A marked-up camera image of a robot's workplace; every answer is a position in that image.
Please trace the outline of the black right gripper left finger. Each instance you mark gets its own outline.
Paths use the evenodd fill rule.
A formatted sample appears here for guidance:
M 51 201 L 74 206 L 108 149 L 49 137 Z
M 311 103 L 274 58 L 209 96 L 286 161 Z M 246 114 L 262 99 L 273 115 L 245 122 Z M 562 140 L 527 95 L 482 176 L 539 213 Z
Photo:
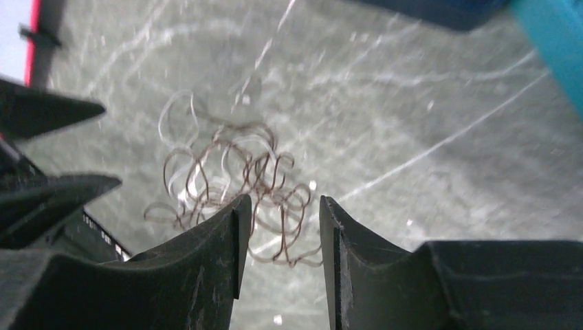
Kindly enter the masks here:
M 252 200 L 121 262 L 54 250 L 1 253 L 2 329 L 228 329 L 240 296 Z

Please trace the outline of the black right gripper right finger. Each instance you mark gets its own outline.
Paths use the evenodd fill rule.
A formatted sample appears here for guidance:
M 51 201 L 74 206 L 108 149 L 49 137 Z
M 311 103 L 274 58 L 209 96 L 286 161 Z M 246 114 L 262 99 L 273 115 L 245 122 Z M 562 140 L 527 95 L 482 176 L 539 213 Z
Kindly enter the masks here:
M 426 241 L 409 252 L 320 199 L 332 329 L 581 329 L 579 241 Z

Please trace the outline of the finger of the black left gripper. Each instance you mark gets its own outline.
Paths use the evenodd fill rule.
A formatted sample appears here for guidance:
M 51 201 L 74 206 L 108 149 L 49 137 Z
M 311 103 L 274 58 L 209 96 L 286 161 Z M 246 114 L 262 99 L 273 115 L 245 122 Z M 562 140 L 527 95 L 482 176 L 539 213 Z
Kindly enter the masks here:
M 102 174 L 1 179 L 1 248 L 51 246 L 70 217 L 122 184 Z
M 28 140 L 106 113 L 97 102 L 47 93 L 1 80 L 1 134 Z

